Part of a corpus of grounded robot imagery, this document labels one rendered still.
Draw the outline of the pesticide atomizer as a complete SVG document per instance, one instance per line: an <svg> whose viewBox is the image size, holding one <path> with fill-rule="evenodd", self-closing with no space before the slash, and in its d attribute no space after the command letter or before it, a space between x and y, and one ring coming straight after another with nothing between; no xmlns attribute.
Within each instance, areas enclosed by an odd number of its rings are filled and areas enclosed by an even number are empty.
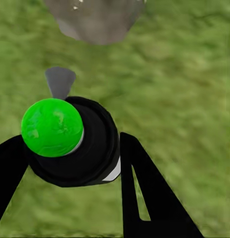
<svg viewBox="0 0 230 238"><path fill-rule="evenodd" d="M68 97L75 72L52 67L51 99L28 108L21 123L26 159L47 183L65 187L106 184L121 174L120 133L98 102Z"/></svg>

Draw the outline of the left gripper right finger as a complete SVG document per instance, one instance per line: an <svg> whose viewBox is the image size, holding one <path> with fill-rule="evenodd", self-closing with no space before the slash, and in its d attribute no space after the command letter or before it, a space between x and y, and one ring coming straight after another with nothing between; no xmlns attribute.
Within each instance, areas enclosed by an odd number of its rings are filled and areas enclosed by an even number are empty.
<svg viewBox="0 0 230 238"><path fill-rule="evenodd" d="M125 132L120 139L124 238L204 238L140 141ZM140 219L132 165L151 221Z"/></svg>

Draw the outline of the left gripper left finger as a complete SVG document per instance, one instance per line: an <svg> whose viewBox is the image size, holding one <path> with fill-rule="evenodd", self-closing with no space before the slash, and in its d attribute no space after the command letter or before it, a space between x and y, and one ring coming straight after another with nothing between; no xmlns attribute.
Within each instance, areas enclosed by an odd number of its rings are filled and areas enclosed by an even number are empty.
<svg viewBox="0 0 230 238"><path fill-rule="evenodd" d="M0 219L29 166L22 134L0 145Z"/></svg>

